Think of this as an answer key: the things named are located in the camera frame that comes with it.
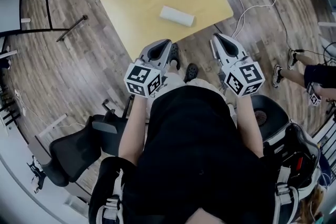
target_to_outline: black t-shirt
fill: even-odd
[[[164,216],[150,223],[185,223],[203,208],[227,224],[269,224],[274,187],[267,165],[242,143],[223,98],[186,86],[154,101],[123,204],[130,215]]]

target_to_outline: yellow table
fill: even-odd
[[[227,0],[100,0],[130,57],[154,41],[177,42],[233,16]],[[160,18],[163,6],[195,16],[191,27]]]

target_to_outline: white sneaker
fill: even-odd
[[[296,52],[290,49],[288,52],[288,69],[292,70],[297,61],[298,60],[296,59]]]
[[[274,66],[274,74],[272,78],[272,83],[275,88],[279,87],[280,82],[283,79],[283,76],[280,75],[280,71],[282,70],[280,65],[275,65]]]

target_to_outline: chair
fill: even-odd
[[[90,116],[84,129],[51,142],[51,161],[42,165],[42,169],[56,186],[65,187],[69,182],[76,182],[99,159],[101,150],[113,156],[118,155],[130,101],[131,98],[122,118],[116,116],[114,110],[109,110],[103,103],[103,107],[107,109],[105,116]]]
[[[260,128],[263,141],[280,132],[288,123],[286,112],[271,98],[261,94],[251,96],[252,106]]]

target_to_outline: red object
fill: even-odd
[[[303,161],[303,157],[300,157],[300,158],[299,158],[299,161],[298,161],[298,164],[297,164],[297,166],[296,166],[296,171],[298,171],[298,170],[301,169],[302,161]]]

